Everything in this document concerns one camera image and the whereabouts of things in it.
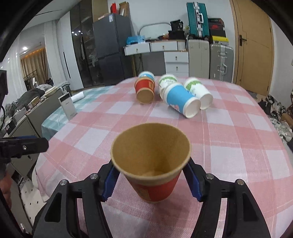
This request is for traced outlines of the person's left hand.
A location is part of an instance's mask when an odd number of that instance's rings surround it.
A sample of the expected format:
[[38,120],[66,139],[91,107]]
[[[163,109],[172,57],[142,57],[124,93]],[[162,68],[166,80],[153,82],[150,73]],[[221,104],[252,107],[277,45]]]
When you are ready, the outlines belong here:
[[12,179],[8,172],[5,173],[5,176],[3,179],[1,179],[0,187],[1,191],[3,193],[3,196],[6,200],[6,203],[8,204],[8,207],[11,208],[12,201],[11,201],[11,185],[12,185]]

